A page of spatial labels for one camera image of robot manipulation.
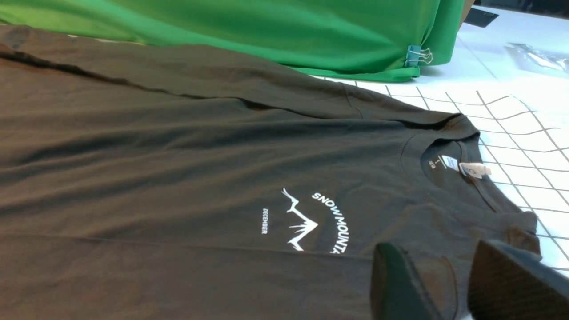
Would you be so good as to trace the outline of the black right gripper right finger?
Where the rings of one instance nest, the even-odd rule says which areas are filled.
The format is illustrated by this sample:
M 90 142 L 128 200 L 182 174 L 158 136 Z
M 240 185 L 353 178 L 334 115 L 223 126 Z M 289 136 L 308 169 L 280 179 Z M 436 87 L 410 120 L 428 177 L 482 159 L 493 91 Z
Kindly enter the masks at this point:
M 482 240 L 469 278 L 468 309 L 474 320 L 566 320 L 568 278 L 530 252 Z

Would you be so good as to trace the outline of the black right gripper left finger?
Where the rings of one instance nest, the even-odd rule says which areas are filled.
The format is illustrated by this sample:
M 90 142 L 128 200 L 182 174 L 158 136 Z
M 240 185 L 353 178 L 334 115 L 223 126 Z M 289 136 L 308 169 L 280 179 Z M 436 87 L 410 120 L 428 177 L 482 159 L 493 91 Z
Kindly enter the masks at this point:
M 390 243 L 373 251 L 370 307 L 374 320 L 439 320 L 407 252 Z

